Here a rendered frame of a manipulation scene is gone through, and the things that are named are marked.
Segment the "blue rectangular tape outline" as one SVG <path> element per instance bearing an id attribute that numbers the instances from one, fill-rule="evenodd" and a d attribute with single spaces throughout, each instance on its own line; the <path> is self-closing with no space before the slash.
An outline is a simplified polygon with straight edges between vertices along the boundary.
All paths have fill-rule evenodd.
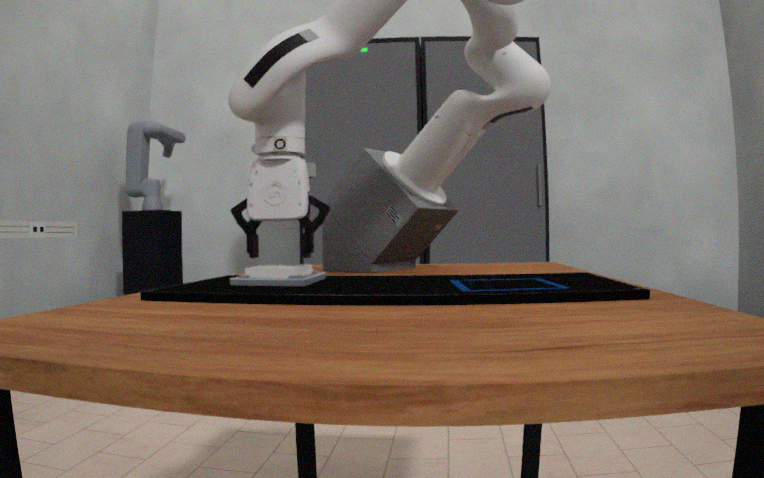
<path id="1" fill-rule="evenodd" d="M 547 281 L 547 280 L 543 280 L 543 279 L 540 279 L 540 278 L 539 279 L 538 278 L 527 278 L 527 279 L 535 279 L 535 280 L 538 280 L 538 281 L 541 281 L 541 282 L 544 282 L 544 283 L 547 283 L 547 284 L 550 284 L 550 285 L 554 285 L 554 286 L 557 286 L 557 287 L 560 287 L 560 288 L 566 288 L 566 286 L 563 286 L 563 285 L 560 285 L 560 284 L 556 284 L 556 283 L 553 283 L 553 282 L 550 282 L 550 281 Z M 498 290 L 470 290 L 469 288 L 467 288 L 466 286 L 464 286 L 462 283 L 459 282 L 459 281 L 474 281 L 474 280 L 450 280 L 450 281 L 454 285 L 456 285 L 462 291 L 498 291 Z M 560 289 L 560 288 L 531 288 L 531 289 Z"/>

